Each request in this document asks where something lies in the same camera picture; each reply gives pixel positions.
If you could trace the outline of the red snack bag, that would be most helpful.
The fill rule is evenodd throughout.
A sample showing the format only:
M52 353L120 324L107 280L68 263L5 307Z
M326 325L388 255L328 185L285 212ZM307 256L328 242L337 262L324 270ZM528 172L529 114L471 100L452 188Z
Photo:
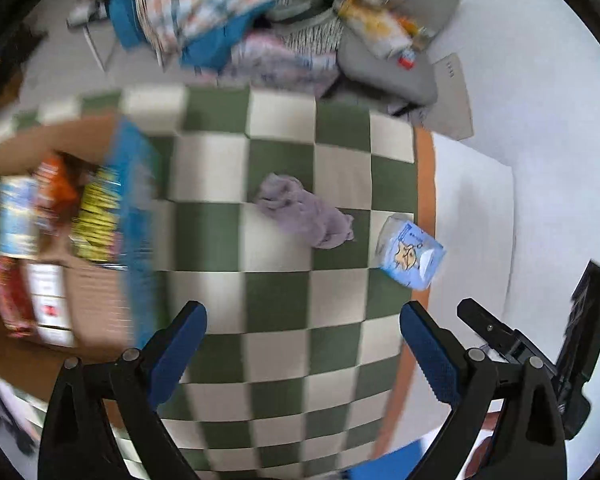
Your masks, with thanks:
M0 315L13 337L33 334L36 322L20 264L6 256L0 256Z

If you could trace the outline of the light blue tissue pack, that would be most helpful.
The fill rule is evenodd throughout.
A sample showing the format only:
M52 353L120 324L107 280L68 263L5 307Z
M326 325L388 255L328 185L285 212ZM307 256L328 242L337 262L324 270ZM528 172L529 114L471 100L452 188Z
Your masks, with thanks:
M393 281L427 289L444 259L444 247L407 214L392 214L382 226L373 263Z

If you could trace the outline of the black yellow snack bag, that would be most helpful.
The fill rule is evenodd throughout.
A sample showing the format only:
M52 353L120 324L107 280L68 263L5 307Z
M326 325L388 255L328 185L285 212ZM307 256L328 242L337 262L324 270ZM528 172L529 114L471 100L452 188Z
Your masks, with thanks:
M100 166L85 185L70 233L73 253L99 266L117 266L121 252L121 184L118 174Z

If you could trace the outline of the orange panda snack bag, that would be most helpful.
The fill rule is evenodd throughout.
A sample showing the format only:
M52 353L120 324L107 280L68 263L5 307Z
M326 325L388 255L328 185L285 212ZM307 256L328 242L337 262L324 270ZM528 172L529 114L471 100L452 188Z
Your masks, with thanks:
M53 235L79 203L79 191L65 157L59 153L48 154L34 176L36 225L43 233Z

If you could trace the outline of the lilac cloth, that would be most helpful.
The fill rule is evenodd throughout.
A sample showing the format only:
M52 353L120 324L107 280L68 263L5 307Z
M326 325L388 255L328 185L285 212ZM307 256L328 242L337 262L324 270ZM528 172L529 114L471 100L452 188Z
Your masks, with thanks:
M307 191L294 177L269 174L254 204L285 232L313 248L329 250L354 240L353 217Z

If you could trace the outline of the white label card in box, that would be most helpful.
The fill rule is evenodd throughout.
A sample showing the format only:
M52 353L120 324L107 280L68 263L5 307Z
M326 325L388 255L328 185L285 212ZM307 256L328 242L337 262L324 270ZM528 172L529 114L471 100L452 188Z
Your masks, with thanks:
M74 338L64 268L53 263L26 265L36 332L44 344L73 348Z

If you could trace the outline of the brown cardboard box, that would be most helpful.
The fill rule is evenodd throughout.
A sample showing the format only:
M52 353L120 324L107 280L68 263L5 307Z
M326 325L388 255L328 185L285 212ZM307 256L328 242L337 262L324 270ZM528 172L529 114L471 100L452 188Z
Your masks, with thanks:
M126 153L122 126L116 113L87 115L81 119L32 127L0 143L0 177L21 176L37 167L51 152L63 152L101 165L114 153ZM131 217L146 216L145 239L128 255L140 263L114 270L74 256L69 234L55 237L40 255L42 263L59 263L65 285L71 327L76 343L71 348L42 344L37 336L12 338L0 319L0 377L43 401L50 400L64 359L78 356L87 363L108 362L132 346L143 347L158 328L159 243L164 239L156 182L149 162L134 162L131 169Z

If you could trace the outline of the green white checkered mat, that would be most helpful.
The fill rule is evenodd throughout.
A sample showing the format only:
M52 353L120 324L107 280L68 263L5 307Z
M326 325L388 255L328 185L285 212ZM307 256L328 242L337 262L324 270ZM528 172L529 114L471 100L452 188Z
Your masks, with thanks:
M418 213L419 137L405 122L300 94L138 87L0 119L0 142L98 112L137 125L158 158L140 201L154 270L140 291L151 328L188 300L208 330L159 413L204 479L319 479L373 453L399 368L410 292L373 264L382 224ZM258 211L289 174L353 219L321 250Z

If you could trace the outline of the yellow snack package on chair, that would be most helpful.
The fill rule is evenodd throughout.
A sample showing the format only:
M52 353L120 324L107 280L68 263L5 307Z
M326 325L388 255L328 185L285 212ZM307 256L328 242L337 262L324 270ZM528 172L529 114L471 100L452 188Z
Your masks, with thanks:
M406 70L415 66L428 30L414 18L391 10L388 0L337 0L335 9L375 58L394 58Z

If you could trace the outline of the grey chair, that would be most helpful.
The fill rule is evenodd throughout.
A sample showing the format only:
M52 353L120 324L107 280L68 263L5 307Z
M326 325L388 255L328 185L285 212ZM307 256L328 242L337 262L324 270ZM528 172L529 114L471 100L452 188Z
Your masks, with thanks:
M337 51L340 72L365 87L415 106L437 101L426 50L460 0L365 0L351 12Z

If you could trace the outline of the black white patterned cushion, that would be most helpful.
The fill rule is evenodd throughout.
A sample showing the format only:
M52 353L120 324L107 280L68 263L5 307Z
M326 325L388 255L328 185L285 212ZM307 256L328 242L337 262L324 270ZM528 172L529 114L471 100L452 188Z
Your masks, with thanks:
M343 26L335 0L296 0L278 4L265 13L272 31L290 50L302 55L335 52Z

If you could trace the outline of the blue blanket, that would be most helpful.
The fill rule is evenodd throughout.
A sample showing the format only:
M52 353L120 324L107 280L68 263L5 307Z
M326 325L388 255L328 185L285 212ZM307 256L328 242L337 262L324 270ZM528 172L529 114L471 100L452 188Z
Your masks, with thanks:
M252 29L256 19L273 6L274 1L257 6L245 14L230 18L225 25L215 27L189 41L180 53L181 66L219 72L230 62L230 51ZM135 0L107 0L106 10L124 50L129 51L139 46L149 47L149 41L135 13Z

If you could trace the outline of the pink floral folded quilt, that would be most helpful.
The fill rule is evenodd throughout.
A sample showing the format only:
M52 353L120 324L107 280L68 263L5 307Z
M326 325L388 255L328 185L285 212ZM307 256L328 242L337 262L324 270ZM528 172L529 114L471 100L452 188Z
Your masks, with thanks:
M221 79L256 88L321 96L339 76L336 53L300 54L278 38L252 34L233 47Z

